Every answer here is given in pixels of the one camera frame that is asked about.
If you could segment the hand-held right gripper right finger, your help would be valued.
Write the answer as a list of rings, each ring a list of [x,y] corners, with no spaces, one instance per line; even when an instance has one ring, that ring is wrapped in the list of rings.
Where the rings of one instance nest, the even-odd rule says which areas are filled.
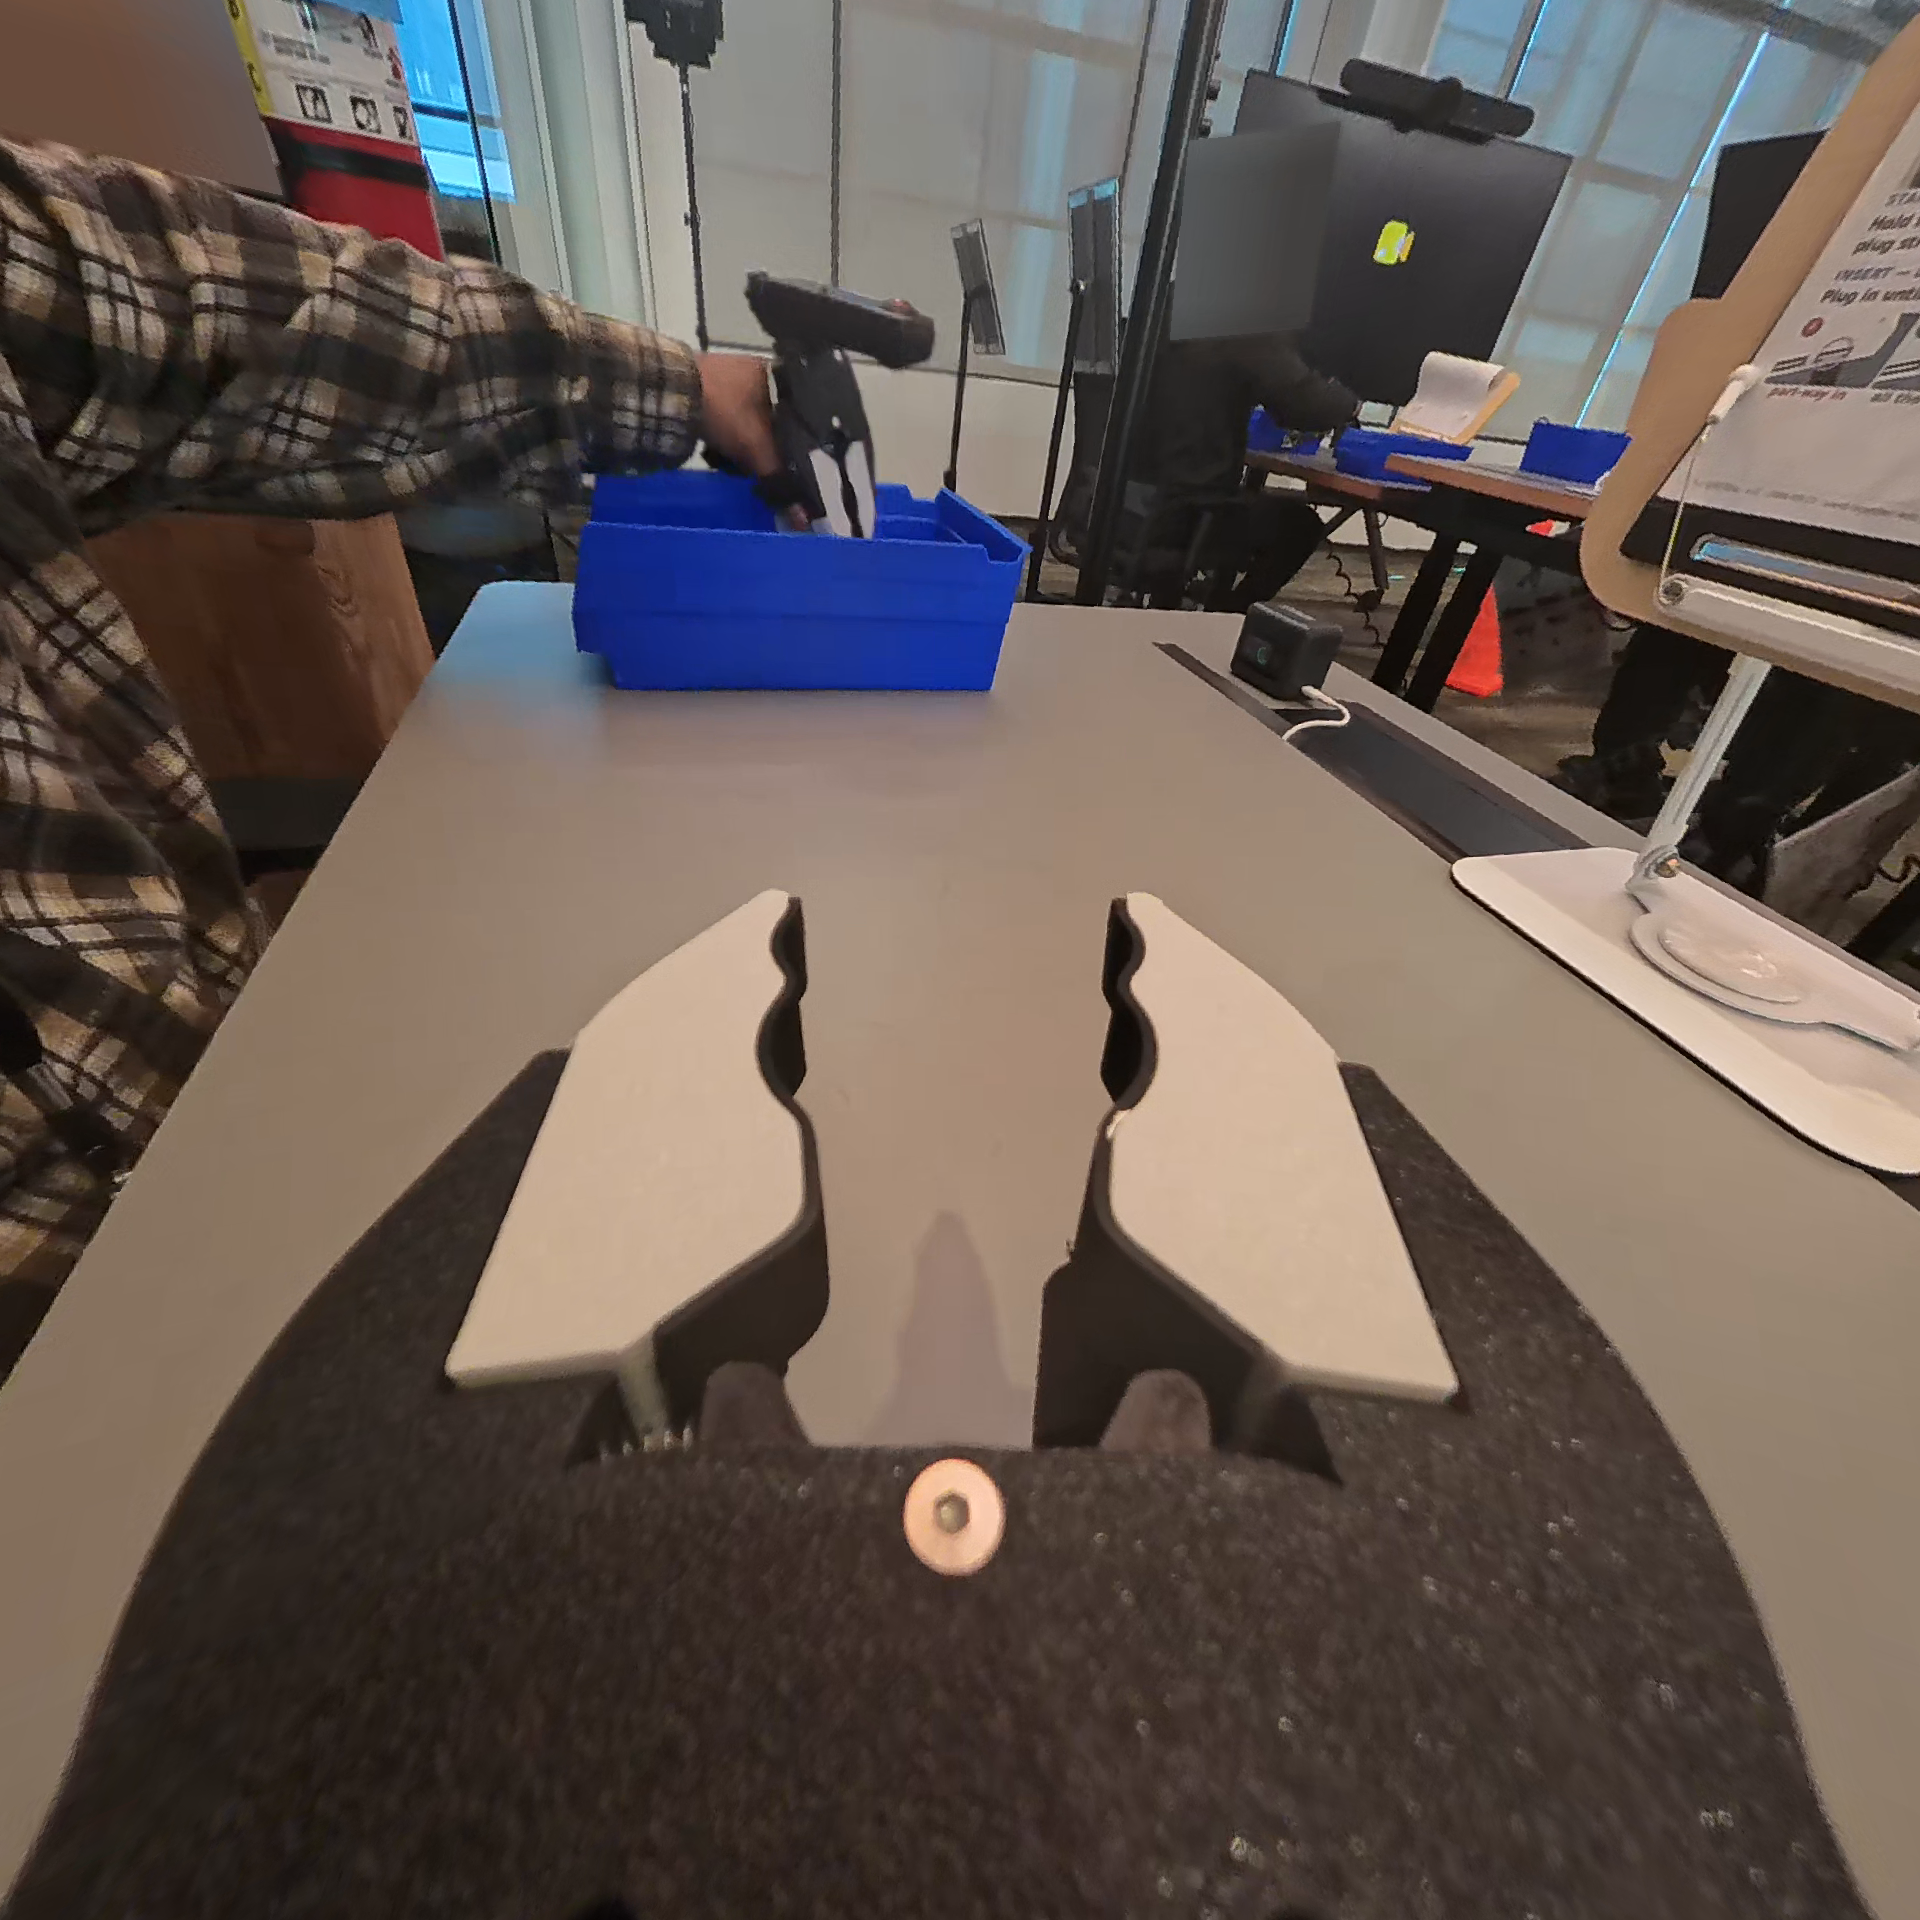
[[[1311,1444],[1311,1395],[1457,1404],[1336,1049],[1148,890],[1110,900],[1099,997],[1065,1441],[1102,1441],[1144,1373],[1182,1373],[1215,1444]]]

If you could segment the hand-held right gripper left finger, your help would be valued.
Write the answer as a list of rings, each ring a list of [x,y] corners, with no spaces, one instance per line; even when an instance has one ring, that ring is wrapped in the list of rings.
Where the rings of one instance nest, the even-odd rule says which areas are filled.
[[[785,1376],[828,1308],[803,991],[803,900],[768,889],[573,1036],[447,1383],[604,1381],[653,1444],[721,1369]]]

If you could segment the person's left forearm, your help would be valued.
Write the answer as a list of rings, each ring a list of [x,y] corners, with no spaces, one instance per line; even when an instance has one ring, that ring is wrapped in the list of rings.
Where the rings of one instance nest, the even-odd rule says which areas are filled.
[[[693,348],[208,179],[4,143],[4,572],[158,509],[361,520],[679,468]]]

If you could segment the person's left hand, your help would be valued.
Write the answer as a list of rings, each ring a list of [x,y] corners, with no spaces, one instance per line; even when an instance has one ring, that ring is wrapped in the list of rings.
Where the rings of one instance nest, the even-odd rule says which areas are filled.
[[[705,468],[750,480],[774,475],[780,469],[780,446],[774,434],[769,366],[750,352],[707,348],[695,357],[695,373],[695,441]]]

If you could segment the small tablet on stand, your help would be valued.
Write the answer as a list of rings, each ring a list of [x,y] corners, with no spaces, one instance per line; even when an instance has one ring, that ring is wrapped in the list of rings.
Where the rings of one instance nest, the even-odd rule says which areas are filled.
[[[1113,376],[1120,360],[1120,175],[1068,192],[1068,292],[1075,312],[1075,373]]]
[[[990,236],[983,217],[951,227],[957,284],[964,289],[964,352],[1004,357]]]

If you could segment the black tripod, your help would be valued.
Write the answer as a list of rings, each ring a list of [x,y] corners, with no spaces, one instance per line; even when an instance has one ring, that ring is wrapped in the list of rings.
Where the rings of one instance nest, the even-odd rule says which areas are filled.
[[[707,348],[695,79],[725,41],[721,3],[625,3],[640,150],[640,221],[656,317]]]

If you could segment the black metal pole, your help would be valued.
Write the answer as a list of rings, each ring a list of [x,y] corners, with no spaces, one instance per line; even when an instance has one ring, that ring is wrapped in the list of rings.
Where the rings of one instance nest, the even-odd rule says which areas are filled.
[[[1228,3],[1187,3],[1176,47],[1160,165],[1148,188],[1144,225],[1134,305],[1113,376],[1113,403],[1099,437],[1097,489],[1089,499],[1088,542],[1078,560],[1075,604],[1097,609],[1106,599],[1113,579],[1120,512],[1141,441],[1152,366],[1160,352],[1160,328],[1171,289],[1171,258],[1178,237],[1182,188],[1187,175],[1187,148],[1203,135],[1211,101],[1211,71],[1219,61],[1219,40]]]

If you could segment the white metal stand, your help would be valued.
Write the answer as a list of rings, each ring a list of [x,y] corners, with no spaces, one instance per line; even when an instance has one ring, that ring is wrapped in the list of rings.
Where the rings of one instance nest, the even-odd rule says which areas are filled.
[[[1772,665],[1917,704],[1917,583],[1733,537],[1636,569],[1628,609],[1729,647],[1636,852],[1472,856],[1452,884],[1822,1152],[1917,1179],[1917,991],[1680,856]]]

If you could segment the wooden cabinet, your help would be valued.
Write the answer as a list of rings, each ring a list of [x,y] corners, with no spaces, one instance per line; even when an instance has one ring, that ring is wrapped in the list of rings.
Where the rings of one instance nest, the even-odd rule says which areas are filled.
[[[394,515],[151,515],[86,554],[208,781],[367,781],[433,665]]]

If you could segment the wooden top desk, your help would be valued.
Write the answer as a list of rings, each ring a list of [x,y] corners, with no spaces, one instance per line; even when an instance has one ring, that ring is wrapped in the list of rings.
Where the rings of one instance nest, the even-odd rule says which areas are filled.
[[[1475,461],[1398,453],[1385,475],[1343,472],[1328,453],[1253,451],[1247,469],[1307,487],[1311,505],[1376,509],[1429,532],[1382,642],[1376,686],[1429,710],[1443,696],[1502,560],[1581,579],[1581,529],[1593,489]]]

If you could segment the small wooden clipboard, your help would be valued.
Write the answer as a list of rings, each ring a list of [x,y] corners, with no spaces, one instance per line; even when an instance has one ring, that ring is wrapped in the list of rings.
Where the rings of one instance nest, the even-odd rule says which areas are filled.
[[[1438,445],[1472,445],[1519,386],[1516,370],[1429,348],[1414,394],[1393,411],[1392,431]]]

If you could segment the black computer monitor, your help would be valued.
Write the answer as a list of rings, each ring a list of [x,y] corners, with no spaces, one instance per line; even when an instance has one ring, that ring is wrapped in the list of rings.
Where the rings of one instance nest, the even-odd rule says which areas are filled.
[[[1572,155],[1398,130],[1340,83],[1267,71],[1244,79],[1235,135],[1307,143],[1307,207],[1285,215],[1274,258],[1310,292],[1294,336],[1316,373],[1398,403],[1429,348],[1491,360]]]
[[[1727,292],[1822,136],[1822,130],[1801,130],[1729,141],[1716,150],[1690,299],[1716,299]]]

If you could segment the black webcam bar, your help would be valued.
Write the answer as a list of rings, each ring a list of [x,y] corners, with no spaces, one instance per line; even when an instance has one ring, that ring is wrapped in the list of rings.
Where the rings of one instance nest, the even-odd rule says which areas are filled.
[[[1472,92],[1461,79],[1426,79],[1385,61],[1349,58],[1340,68],[1349,108],[1382,116],[1398,130],[1434,130],[1461,141],[1521,141],[1533,108]]]

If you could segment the printed instruction sheet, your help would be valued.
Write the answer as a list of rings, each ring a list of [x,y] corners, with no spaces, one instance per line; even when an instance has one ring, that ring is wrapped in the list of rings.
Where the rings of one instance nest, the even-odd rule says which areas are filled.
[[[1733,424],[1762,512],[1917,544],[1917,125],[1767,336],[1760,390]]]

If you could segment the red wall cabinet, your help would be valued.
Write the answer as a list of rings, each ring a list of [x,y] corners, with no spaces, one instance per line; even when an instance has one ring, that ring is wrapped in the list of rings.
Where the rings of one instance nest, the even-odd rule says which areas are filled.
[[[394,237],[444,260],[430,172],[417,148],[288,116],[260,116],[280,195],[300,215]]]

